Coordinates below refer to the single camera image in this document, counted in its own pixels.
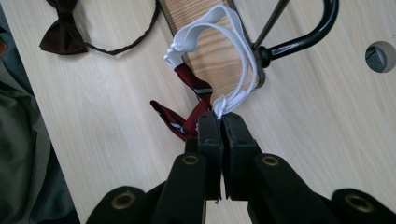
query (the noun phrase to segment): wood grain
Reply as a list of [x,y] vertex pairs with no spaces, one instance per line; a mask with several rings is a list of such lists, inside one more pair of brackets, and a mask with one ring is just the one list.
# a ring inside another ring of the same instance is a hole
[[[216,4],[228,6],[226,0],[160,0],[163,13],[173,34],[185,25],[197,20]],[[218,24],[232,29],[227,18]],[[213,87],[213,102],[222,94],[231,92],[239,83],[242,63],[233,43],[221,32],[208,29],[202,33],[195,52],[184,55],[184,61],[191,67],[198,78],[205,80]],[[251,81],[251,70],[244,82],[246,88]]]
[[[396,70],[378,74],[364,60],[376,41],[396,47],[396,2],[340,2],[329,35],[311,49],[272,62],[264,86],[235,112],[262,151],[285,158],[312,190],[330,197],[335,189],[360,189],[396,211]],[[235,3],[255,39],[276,1]],[[57,18],[46,1],[1,4],[80,220],[116,187],[147,191],[164,181],[184,147],[149,100],[183,117],[196,105],[163,62],[172,41],[164,16],[139,47],[121,57],[92,50],[65,57],[38,47]],[[84,38],[114,49],[144,32],[153,7],[153,1],[84,0],[74,14]],[[321,1],[290,1],[264,46],[307,34],[322,9]],[[206,219],[248,223],[247,205],[209,203]]]

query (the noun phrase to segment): screw hole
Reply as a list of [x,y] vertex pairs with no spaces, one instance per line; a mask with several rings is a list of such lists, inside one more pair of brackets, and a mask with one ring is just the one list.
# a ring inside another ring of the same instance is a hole
[[114,197],[111,201],[111,205],[113,208],[120,210],[130,207],[135,201],[136,196],[132,192],[128,191]]
[[373,71],[387,73],[396,65],[396,49],[388,42],[378,41],[367,48],[365,59]]
[[374,211],[371,203],[356,194],[346,195],[345,200],[350,206],[361,212],[370,213]]
[[262,158],[262,162],[264,164],[270,165],[270,166],[277,166],[279,165],[279,160],[275,157],[271,157],[271,156],[266,156]]
[[183,162],[186,165],[194,165],[198,162],[198,157],[196,156],[185,156],[183,157]]

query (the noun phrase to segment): metal grommet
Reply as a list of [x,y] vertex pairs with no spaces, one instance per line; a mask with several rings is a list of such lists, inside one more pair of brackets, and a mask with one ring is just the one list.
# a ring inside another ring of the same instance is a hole
[[279,165],[279,160],[275,157],[272,156],[265,156],[262,158],[262,162],[264,164],[270,165],[270,166],[277,166]]
[[345,200],[350,206],[361,212],[370,213],[374,211],[374,207],[370,202],[356,194],[347,194]]
[[198,157],[196,157],[196,156],[185,156],[185,157],[183,157],[183,162],[184,162],[184,164],[186,164],[186,165],[194,165],[194,164],[196,164],[196,163],[198,163]]
[[111,205],[115,209],[125,209],[134,204],[134,202],[136,202],[136,195],[131,191],[128,191],[114,197],[111,201]]

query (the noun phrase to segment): bow tie strap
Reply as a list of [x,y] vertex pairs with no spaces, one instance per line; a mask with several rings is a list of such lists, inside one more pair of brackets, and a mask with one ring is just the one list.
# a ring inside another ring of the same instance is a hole
[[47,2],[56,8],[59,19],[44,34],[40,48],[44,51],[60,55],[84,53],[87,52],[87,48],[95,49],[109,55],[117,55],[128,49],[133,49],[149,34],[160,15],[161,7],[159,1],[155,0],[155,10],[149,28],[134,43],[120,49],[106,50],[84,42],[73,17],[73,9],[76,6],[77,0],[47,0]]

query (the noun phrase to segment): white strap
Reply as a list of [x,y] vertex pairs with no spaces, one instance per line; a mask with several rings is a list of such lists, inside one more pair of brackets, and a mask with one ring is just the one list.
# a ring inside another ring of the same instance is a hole
[[[215,24],[224,15],[227,15],[229,18],[230,24],[233,27],[232,30]],[[233,42],[233,45],[241,56],[242,61],[242,72],[238,85],[233,91],[227,95],[221,95],[213,102],[213,110],[218,116],[218,119],[221,119],[222,115],[233,111],[248,97],[255,87],[257,78],[257,66],[254,55],[248,45],[248,42],[244,38],[242,24],[239,20],[238,14],[224,5],[213,6],[204,16],[189,25],[184,26],[176,33],[174,42],[163,56],[163,59],[173,68],[182,64],[182,55],[186,52],[192,52],[197,49],[198,38],[201,32],[207,28],[217,29],[226,35],[231,42]],[[245,90],[241,90],[242,85],[248,76],[248,63],[252,70],[252,79],[249,86]]]

